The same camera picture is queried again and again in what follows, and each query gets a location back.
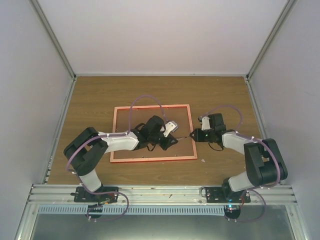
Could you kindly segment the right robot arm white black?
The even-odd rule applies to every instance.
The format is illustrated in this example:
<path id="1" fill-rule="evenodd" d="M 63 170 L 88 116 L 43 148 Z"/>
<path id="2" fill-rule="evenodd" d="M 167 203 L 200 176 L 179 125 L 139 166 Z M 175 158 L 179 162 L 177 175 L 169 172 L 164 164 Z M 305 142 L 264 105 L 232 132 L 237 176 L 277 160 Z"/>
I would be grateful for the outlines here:
<path id="1" fill-rule="evenodd" d="M 274 139 L 248 137 L 227 129 L 220 113 L 200 117 L 199 121 L 201 128 L 190 134 L 195 142 L 215 143 L 221 150 L 231 149 L 244 155 L 245 171 L 226 178 L 221 185 L 221 196 L 226 202 L 234 202 L 245 190 L 273 187 L 287 179 L 288 170 Z"/>

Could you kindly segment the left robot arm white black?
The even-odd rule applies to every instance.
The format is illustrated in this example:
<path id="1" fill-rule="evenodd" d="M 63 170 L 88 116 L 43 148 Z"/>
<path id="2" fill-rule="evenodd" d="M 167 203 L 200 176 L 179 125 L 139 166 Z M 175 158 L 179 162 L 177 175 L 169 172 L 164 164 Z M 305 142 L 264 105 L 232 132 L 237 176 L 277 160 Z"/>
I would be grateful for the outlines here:
<path id="1" fill-rule="evenodd" d="M 166 151 L 178 143 L 172 135 L 178 128 L 176 122 L 164 122 L 156 115 L 125 132 L 104 133 L 88 127 L 65 147 L 66 170 L 77 175 L 86 190 L 86 197 L 98 202 L 103 197 L 103 185 L 96 173 L 96 166 L 104 154 L 141 149 L 151 152 L 156 146 Z"/>

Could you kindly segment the red picture frame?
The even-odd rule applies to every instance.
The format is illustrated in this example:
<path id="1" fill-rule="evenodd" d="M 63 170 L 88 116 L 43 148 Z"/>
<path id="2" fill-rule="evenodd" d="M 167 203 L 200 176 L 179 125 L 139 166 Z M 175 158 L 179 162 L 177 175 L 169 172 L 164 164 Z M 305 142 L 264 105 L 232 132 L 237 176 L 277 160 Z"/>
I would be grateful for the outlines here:
<path id="1" fill-rule="evenodd" d="M 158 116 L 166 124 L 169 131 L 175 127 L 170 135 L 177 139 L 167 150 L 158 144 L 138 149 L 140 141 L 136 134 L 128 133 L 139 124 L 146 124 L 153 117 Z M 118 106 L 114 108 L 112 133 L 103 138 L 107 142 L 107 153 L 110 153 L 111 163 L 143 163 L 196 160 L 197 149 L 195 141 L 190 138 L 193 131 L 190 106 L 188 104 L 169 105 L 136 105 Z"/>

